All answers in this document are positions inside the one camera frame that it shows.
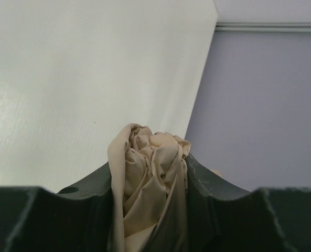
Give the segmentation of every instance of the beige fabric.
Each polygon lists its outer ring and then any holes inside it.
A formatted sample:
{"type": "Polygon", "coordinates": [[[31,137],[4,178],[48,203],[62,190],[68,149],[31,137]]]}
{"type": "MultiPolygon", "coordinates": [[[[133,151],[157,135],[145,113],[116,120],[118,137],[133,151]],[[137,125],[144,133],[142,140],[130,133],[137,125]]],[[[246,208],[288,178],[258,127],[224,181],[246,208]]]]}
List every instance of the beige fabric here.
{"type": "Polygon", "coordinates": [[[211,171],[212,171],[214,174],[216,174],[216,175],[222,177],[222,174],[221,174],[219,171],[217,171],[217,170],[212,170],[212,169],[211,169],[211,171]]]}
{"type": "Polygon", "coordinates": [[[190,143],[129,124],[108,148],[114,213],[109,250],[188,251],[190,143]]]}

